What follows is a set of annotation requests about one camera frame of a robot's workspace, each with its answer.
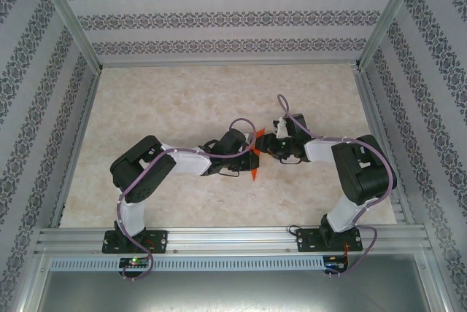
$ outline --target marble floor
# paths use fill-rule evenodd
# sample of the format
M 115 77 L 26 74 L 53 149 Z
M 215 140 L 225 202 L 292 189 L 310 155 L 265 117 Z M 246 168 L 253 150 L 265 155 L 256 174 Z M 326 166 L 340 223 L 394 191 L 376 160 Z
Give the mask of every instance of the marble floor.
M 61 227 L 112 227 L 119 192 L 109 167 L 146 135 L 176 147 L 219 139 L 246 117 L 272 132 L 277 94 L 315 133 L 369 132 L 349 65 L 104 69 Z M 247 124 L 236 128 L 248 132 Z M 169 174 L 147 200 L 148 227 L 318 225 L 341 196 L 335 166 L 281 165 L 260 156 L 256 180 Z M 360 223 L 393 224 L 389 199 Z

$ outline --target purple cable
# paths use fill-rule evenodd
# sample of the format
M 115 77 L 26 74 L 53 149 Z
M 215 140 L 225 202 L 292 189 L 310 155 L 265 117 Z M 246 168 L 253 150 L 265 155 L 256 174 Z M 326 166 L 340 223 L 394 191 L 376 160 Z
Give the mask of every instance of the purple cable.
M 368 205 L 368 208 L 371 208 L 372 206 L 375 206 L 376 204 L 378 203 L 381 203 L 384 199 L 386 199 L 389 194 L 391 193 L 391 191 L 393 190 L 393 182 L 394 182 L 394 179 L 393 179 L 393 172 L 391 171 L 391 167 L 389 165 L 389 162 L 386 160 L 386 158 L 380 153 L 378 152 L 375 148 L 373 148 L 372 146 L 370 146 L 369 144 L 365 143 L 365 142 L 362 142 L 362 141 L 359 141 L 357 139 L 349 139 L 347 137 L 343 137 L 343 138 L 337 138 L 337 137 L 325 137 L 325 136 L 319 136 L 319 135 L 316 135 L 314 134 L 313 132 L 311 132 L 310 130 L 308 130 L 307 128 L 305 128 L 301 123 L 299 123 L 297 121 L 297 119 L 295 117 L 292 116 L 292 114 L 289 112 L 289 103 L 287 102 L 287 99 L 285 99 L 285 97 L 282 95 L 282 94 L 279 94 L 277 95 L 277 100 L 279 101 L 279 104 L 280 106 L 282 107 L 282 109 L 284 109 L 284 112 L 285 112 L 285 115 L 287 117 L 289 117 L 292 121 L 294 121 L 295 124 L 297 124 L 297 126 L 299 128 L 301 128 L 305 133 L 308 133 L 312 138 L 314 139 L 319 139 L 321 141 L 333 141 L 333 142 L 352 142 L 352 143 L 356 143 L 356 144 L 359 144 L 361 145 L 362 147 L 365 147 L 367 149 L 369 149 L 371 152 L 373 152 L 373 154 L 375 154 L 382 162 L 383 166 L 385 167 L 386 171 L 387 171 L 387 177 L 389 179 L 389 182 L 387 184 L 387 189 L 386 189 L 386 192 L 383 194 L 383 196 L 378 199 L 378 200 L 375 200 L 373 203 L 369 204 Z M 354 219 L 352 220 L 352 224 L 354 226 L 356 226 L 356 228 L 360 228 L 360 229 L 367 229 L 367 230 L 373 230 L 374 231 L 374 237 L 373 237 L 373 240 L 371 241 L 370 245 L 368 246 L 368 248 L 366 248 L 365 252 L 362 254 L 362 256 L 360 257 L 360 259 L 358 259 L 358 261 L 356 263 L 354 263 L 348 270 L 346 270 L 345 272 L 341 273 L 341 275 L 345 275 L 347 274 L 348 272 L 352 271 L 355 267 L 359 266 L 359 264 L 362 262 L 362 260 L 366 257 L 366 255 L 368 255 L 368 253 L 370 252 L 371 249 L 373 249 L 373 246 L 374 244 L 376 243 L 377 241 L 377 238 L 378 238 L 378 231 L 375 227 L 372 227 L 372 226 L 368 226 L 368 225 L 357 225 L 357 221 L 362 217 L 362 215 L 366 212 L 366 210 L 368 210 L 367 207 L 364 207 L 362 208 L 357 215 L 355 215 Z
M 238 152 L 236 154 L 232 154 L 232 155 L 216 155 L 216 154 L 209 154 L 209 153 L 205 153 L 205 152 L 200 152 L 200 151 L 197 151 L 197 150 L 193 150 L 193 149 L 189 149 L 189 148 L 171 148 L 171 149 L 167 149 L 167 150 L 164 150 L 162 153 L 160 153 L 157 157 L 154 158 L 153 161 L 151 161 L 151 163 L 143 170 L 143 172 L 141 172 L 141 174 L 133 181 L 133 183 L 131 183 L 128 188 L 125 189 L 125 191 L 120 194 L 120 196 L 118 197 L 118 202 L 117 202 L 117 220 L 118 220 L 118 225 L 120 227 L 120 229 L 122 230 L 122 233 L 124 234 L 125 237 L 127 237 L 129 239 L 130 242 L 132 242 L 135 246 L 137 246 L 138 248 L 140 248 L 142 251 L 144 251 L 147 256 L 149 257 L 150 259 L 150 266 L 149 268 L 141 273 L 139 276 L 137 277 L 132 277 L 131 278 L 131 281 L 136 281 L 138 279 L 141 279 L 145 276 L 147 276 L 148 274 L 151 273 L 151 271 L 153 270 L 153 267 L 154 267 L 154 256 L 153 254 L 151 253 L 151 251 L 149 249 L 147 249 L 145 246 L 141 245 L 140 243 L 138 243 L 137 241 L 135 241 L 131 235 L 128 233 L 128 231 L 126 230 L 125 228 L 125 225 L 123 224 L 123 221 L 122 221 L 122 214 L 121 214 L 121 207 L 122 207 L 122 201 L 123 199 L 125 198 L 125 196 L 127 196 L 127 194 L 129 192 L 132 191 L 133 188 L 135 188 L 135 186 L 142 180 L 142 178 L 144 176 L 146 176 L 146 174 L 150 171 L 150 169 L 165 155 L 165 154 L 168 154 L 168 153 L 171 153 L 171 152 L 176 152 L 176 151 L 182 151 L 182 152 L 189 152 L 189 153 L 193 153 L 193 154 L 199 154 L 199 155 L 203 155 L 205 157 L 215 157 L 217 159 L 231 159 L 232 157 L 239 157 L 245 153 L 247 153 L 248 151 L 250 151 L 254 146 L 255 146 L 255 143 L 256 143 L 256 127 L 253 125 L 253 123 L 251 121 L 249 121 L 248 119 L 245 119 L 244 117 L 239 117 L 238 119 L 235 119 L 231 124 L 230 126 L 228 127 L 229 130 L 232 129 L 232 126 L 234 126 L 234 124 L 238 121 L 245 121 L 245 122 L 248 122 L 252 129 L 253 129 L 253 140 L 251 141 L 251 143 L 248 145 L 247 148 L 245 148 L 244 150 L 242 150 L 241 152 Z M 122 276 L 123 276 L 123 279 L 127 279 L 128 277 L 125 276 L 125 271 L 126 269 L 128 268 L 128 266 L 125 266 L 123 268 L 123 271 L 122 271 Z

